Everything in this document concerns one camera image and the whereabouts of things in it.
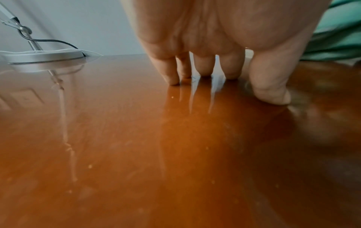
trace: teal cloth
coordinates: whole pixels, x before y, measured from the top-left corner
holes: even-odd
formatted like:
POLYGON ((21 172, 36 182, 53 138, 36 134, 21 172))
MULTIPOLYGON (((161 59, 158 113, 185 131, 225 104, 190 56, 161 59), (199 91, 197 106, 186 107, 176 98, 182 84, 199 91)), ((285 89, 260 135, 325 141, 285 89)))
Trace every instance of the teal cloth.
POLYGON ((331 61, 361 57, 361 0, 333 0, 301 60, 331 61))

